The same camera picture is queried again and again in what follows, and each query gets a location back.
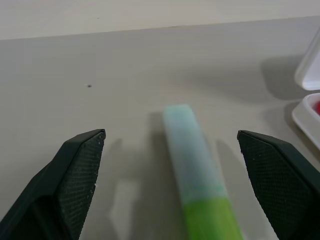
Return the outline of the white plastic pencil case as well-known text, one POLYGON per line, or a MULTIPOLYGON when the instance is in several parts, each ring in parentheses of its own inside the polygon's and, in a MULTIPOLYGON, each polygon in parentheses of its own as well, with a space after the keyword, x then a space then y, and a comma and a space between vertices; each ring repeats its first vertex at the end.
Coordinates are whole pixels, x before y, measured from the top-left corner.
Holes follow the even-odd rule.
POLYGON ((319 91, 305 96, 292 111, 292 118, 320 150, 320 115, 313 110, 313 105, 320 101, 320 29, 297 67, 294 80, 306 91, 319 91))

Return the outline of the green highlighter marker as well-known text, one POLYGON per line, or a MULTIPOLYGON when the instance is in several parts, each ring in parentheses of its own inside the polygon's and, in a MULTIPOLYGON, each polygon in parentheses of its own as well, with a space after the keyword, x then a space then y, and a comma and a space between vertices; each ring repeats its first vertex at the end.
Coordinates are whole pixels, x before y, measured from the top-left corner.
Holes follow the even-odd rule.
POLYGON ((243 240, 227 188, 191 107, 167 106, 162 116, 189 240, 243 240))

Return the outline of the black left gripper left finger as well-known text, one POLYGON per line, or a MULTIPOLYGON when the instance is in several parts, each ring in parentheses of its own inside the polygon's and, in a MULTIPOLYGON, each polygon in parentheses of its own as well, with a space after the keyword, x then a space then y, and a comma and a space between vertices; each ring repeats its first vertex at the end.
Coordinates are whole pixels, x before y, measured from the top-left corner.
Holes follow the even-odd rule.
POLYGON ((0 240, 79 240, 105 138, 95 129, 65 141, 0 221, 0 240))

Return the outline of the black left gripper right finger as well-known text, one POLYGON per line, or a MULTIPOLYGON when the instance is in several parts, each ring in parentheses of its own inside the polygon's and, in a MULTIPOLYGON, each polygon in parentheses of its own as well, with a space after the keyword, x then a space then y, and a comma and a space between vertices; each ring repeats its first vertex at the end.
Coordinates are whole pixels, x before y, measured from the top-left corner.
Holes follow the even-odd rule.
POLYGON ((320 240, 320 172, 289 142, 240 130, 247 174, 279 240, 320 240))

